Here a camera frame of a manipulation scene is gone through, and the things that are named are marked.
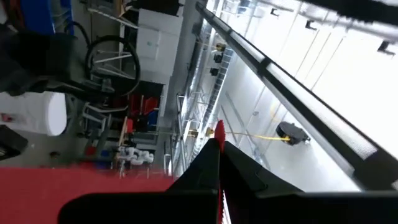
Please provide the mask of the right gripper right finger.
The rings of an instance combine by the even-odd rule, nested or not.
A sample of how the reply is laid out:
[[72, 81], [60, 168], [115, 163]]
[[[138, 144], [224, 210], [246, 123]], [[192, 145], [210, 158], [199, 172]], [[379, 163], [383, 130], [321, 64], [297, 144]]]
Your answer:
[[304, 192], [229, 142], [221, 187], [232, 224], [398, 224], [398, 192]]

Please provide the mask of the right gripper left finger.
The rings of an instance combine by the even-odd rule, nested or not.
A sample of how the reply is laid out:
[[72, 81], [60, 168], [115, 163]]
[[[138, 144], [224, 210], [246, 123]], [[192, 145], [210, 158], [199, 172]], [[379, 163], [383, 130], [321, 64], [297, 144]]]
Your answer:
[[221, 224], [220, 155], [209, 139], [167, 190], [84, 195], [61, 208], [58, 224]]

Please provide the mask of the white trash can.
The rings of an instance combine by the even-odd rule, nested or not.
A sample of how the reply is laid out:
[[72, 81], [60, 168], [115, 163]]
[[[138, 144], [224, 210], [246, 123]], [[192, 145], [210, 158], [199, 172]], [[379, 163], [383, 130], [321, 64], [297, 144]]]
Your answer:
[[0, 93], [0, 124], [14, 130], [58, 136], [67, 126], [65, 95], [48, 91], [21, 96]]

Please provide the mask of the blue storage bin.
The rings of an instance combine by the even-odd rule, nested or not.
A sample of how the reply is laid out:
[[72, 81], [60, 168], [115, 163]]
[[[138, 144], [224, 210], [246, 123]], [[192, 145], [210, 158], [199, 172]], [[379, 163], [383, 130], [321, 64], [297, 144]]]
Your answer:
[[71, 0], [20, 0], [25, 26], [40, 34], [74, 34]]

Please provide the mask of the red elastic bandage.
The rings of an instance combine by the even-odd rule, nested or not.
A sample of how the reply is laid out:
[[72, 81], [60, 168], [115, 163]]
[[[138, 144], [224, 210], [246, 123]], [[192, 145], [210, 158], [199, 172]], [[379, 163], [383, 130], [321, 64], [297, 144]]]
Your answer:
[[[213, 138], [222, 149], [224, 124], [219, 121]], [[68, 202], [88, 194], [163, 192], [177, 179], [158, 173], [153, 177], [81, 167], [63, 169], [0, 168], [0, 224], [58, 224]], [[221, 224], [223, 221], [223, 190]]]

